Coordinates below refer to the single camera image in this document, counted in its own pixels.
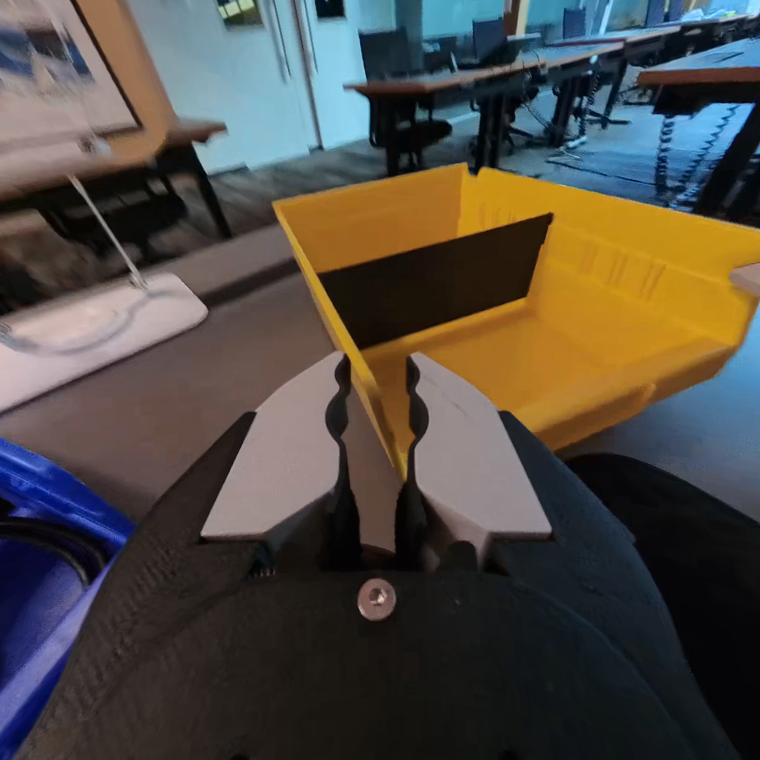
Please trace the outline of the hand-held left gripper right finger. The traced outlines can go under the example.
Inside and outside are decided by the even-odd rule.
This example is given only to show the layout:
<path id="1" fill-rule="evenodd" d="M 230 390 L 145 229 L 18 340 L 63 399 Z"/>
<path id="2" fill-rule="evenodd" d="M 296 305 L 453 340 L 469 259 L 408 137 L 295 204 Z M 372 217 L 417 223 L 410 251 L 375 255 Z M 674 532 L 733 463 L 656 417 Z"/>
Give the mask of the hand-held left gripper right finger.
<path id="1" fill-rule="evenodd" d="M 553 529 L 499 411 L 473 385 L 422 353 L 407 359 L 413 444 L 407 479 L 432 518 L 433 546 L 544 541 Z"/>

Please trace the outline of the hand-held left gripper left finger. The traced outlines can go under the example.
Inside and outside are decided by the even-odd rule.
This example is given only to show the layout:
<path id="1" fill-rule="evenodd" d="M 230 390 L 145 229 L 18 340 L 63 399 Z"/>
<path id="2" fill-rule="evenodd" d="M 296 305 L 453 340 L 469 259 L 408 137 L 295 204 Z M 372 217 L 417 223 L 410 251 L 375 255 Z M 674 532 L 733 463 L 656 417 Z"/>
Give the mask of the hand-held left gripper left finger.
<path id="1" fill-rule="evenodd" d="M 286 542 L 338 485 L 349 391 L 350 362 L 335 351 L 271 394 L 254 413 L 201 538 Z"/>

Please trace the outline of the blue plastic bin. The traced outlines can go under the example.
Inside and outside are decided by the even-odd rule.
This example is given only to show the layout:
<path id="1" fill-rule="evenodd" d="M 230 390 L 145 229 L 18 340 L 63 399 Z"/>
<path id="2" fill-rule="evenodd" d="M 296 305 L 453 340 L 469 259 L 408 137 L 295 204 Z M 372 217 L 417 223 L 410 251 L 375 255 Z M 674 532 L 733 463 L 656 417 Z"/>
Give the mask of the blue plastic bin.
<path id="1" fill-rule="evenodd" d="M 39 454 L 1 441 L 1 757 L 58 683 L 135 524 Z"/>

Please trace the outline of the yellow plastic bin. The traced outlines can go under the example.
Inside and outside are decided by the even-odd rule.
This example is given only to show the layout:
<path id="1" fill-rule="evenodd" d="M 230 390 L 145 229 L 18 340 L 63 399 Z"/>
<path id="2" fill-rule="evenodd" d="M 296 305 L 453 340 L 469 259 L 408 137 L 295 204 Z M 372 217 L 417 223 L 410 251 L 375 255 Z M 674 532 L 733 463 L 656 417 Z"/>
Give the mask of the yellow plastic bin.
<path id="1" fill-rule="evenodd" d="M 512 413 L 553 451 L 713 378 L 758 297 L 758 229 L 466 164 L 273 203 L 385 452 L 413 444 L 407 357 L 422 353 Z M 553 213 L 527 297 L 359 349 L 318 275 Z"/>

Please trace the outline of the black divider panel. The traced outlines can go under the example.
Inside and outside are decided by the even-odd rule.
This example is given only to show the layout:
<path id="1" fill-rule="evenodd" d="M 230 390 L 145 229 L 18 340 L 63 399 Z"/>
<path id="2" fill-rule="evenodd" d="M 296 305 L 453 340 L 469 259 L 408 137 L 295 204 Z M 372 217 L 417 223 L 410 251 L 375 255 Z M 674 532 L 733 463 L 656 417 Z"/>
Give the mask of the black divider panel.
<path id="1" fill-rule="evenodd" d="M 527 297 L 553 213 L 319 274 L 356 346 Z"/>

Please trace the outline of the white stand base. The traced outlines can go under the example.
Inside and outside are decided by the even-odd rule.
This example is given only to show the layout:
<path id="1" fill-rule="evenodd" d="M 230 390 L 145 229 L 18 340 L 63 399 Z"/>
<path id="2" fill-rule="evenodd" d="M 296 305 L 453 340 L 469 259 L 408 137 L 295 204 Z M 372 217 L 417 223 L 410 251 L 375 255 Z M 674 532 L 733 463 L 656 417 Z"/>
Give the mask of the white stand base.
<path id="1" fill-rule="evenodd" d="M 68 180 L 124 259 L 129 279 L 2 322 L 2 412 L 195 328 L 208 314 L 176 274 L 144 276 L 81 181 Z"/>

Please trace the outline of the wooden desk with black legs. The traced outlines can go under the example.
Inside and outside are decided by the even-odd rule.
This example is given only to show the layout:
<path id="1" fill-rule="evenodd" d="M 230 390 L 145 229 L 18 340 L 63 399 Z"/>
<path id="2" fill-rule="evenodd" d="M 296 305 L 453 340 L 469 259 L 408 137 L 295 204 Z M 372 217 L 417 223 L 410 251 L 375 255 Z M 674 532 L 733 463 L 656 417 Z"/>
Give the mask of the wooden desk with black legs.
<path id="1" fill-rule="evenodd" d="M 637 88 L 654 91 L 654 112 L 672 119 L 707 106 L 752 107 L 743 126 L 717 161 L 693 212 L 740 222 L 758 202 L 758 167 L 749 173 L 759 146 L 759 41 L 739 40 L 645 69 Z"/>
<path id="2" fill-rule="evenodd" d="M 587 135 L 591 124 L 602 129 L 627 125 L 613 109 L 632 62 L 651 62 L 679 33 L 680 27 L 634 30 L 594 39 L 564 40 L 539 51 L 543 81 L 556 96 L 553 117 L 545 128 L 548 147 Z"/>
<path id="3" fill-rule="evenodd" d="M 150 237 L 165 231 L 188 216 L 188 208 L 172 184 L 176 177 L 195 182 L 208 214 L 223 239 L 232 238 L 230 225 L 207 173 L 195 151 L 226 131 L 220 122 L 181 121 L 147 163 L 105 173 L 82 181 L 84 190 L 114 231 L 125 233 L 126 241 L 147 245 Z M 64 239 L 86 245 L 105 245 L 106 233 L 70 182 L 47 182 L 41 188 L 1 202 L 1 214 L 35 211 Z"/>
<path id="4" fill-rule="evenodd" d="M 385 152 L 388 177 L 399 174 L 404 156 L 411 159 L 411 170 L 419 169 L 424 151 L 450 134 L 435 120 L 435 101 L 443 93 L 460 94 L 479 114 L 473 158 L 478 173 L 499 166 L 508 106 L 524 102 L 548 69 L 547 59 L 535 52 L 510 64 L 346 83 L 343 89 L 368 101 L 369 142 Z"/>

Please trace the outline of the dark cloth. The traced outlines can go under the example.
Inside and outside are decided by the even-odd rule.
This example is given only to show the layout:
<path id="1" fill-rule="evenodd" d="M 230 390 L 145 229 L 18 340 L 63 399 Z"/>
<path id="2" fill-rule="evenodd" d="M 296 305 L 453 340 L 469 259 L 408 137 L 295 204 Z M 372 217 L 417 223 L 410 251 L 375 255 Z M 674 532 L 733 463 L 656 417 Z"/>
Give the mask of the dark cloth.
<path id="1" fill-rule="evenodd" d="M 621 454 L 565 462 L 635 538 L 686 659 L 742 758 L 759 758 L 759 525 Z"/>

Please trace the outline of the black office chair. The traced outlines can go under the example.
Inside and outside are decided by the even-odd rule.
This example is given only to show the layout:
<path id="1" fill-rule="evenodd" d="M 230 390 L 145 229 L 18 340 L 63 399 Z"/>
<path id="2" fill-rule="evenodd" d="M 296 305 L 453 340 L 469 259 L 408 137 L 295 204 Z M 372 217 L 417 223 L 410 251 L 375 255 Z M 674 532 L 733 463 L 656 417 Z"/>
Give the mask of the black office chair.
<path id="1" fill-rule="evenodd" d="M 406 29 L 359 33 L 366 80 L 390 81 L 417 75 Z M 366 96 L 369 104 L 369 143 L 385 151 L 388 176 L 400 171 L 401 157 L 407 157 L 410 171 L 423 166 L 426 148 L 448 138 L 450 122 L 434 117 L 433 97 L 411 94 Z"/>

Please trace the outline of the framed board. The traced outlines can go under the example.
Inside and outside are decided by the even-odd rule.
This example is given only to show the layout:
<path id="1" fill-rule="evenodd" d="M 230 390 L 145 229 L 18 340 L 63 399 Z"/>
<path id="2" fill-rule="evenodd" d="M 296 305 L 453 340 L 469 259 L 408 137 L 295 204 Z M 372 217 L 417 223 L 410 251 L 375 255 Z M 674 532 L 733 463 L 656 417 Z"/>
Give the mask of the framed board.
<path id="1" fill-rule="evenodd" d="M 85 2 L 1 2 L 1 156 L 141 127 Z"/>

